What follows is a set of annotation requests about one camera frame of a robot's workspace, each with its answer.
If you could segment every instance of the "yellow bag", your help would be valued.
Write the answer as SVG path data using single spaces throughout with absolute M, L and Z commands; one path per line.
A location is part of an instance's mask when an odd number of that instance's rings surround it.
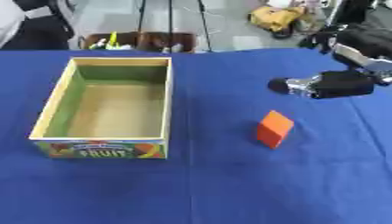
M 250 22 L 264 29 L 279 32 L 286 29 L 296 19 L 305 14 L 305 7 L 291 7 L 279 10 L 269 6 L 263 6 L 250 14 Z

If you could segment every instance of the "orange block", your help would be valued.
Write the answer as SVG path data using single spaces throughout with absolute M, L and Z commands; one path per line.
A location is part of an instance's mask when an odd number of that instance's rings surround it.
M 275 149 L 286 138 L 293 126 L 292 120 L 271 110 L 257 127 L 257 139 L 271 149 Z

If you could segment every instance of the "gray floor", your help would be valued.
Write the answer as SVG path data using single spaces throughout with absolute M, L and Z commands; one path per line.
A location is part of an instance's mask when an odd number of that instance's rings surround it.
M 295 35 L 287 40 L 275 40 L 270 33 L 249 24 L 247 14 L 261 6 L 263 0 L 203 0 L 206 20 L 216 52 L 239 51 L 270 47 L 295 47 L 303 37 Z M 79 0 L 73 26 L 78 36 L 101 32 L 131 32 L 137 28 L 138 8 L 142 0 Z M 167 0 L 147 0 L 145 31 L 168 30 Z M 207 50 L 197 0 L 173 0 L 174 30 L 197 35 L 196 52 Z M 370 13 L 369 23 L 392 28 L 392 10 L 379 7 Z M 71 47 L 78 49 L 77 38 Z

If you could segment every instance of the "open box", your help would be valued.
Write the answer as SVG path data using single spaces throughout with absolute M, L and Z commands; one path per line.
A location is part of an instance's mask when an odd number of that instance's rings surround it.
M 73 58 L 31 135 L 53 158 L 167 158 L 170 58 Z

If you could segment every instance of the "blue tablecloth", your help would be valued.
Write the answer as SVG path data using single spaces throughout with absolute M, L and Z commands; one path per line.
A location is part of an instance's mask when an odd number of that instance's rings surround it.
M 392 88 L 310 100 L 273 77 L 342 69 L 300 49 L 174 54 L 168 160 L 50 159 L 27 137 L 73 56 L 0 52 L 0 223 L 390 224 Z M 272 109 L 295 122 L 278 150 L 256 141 Z

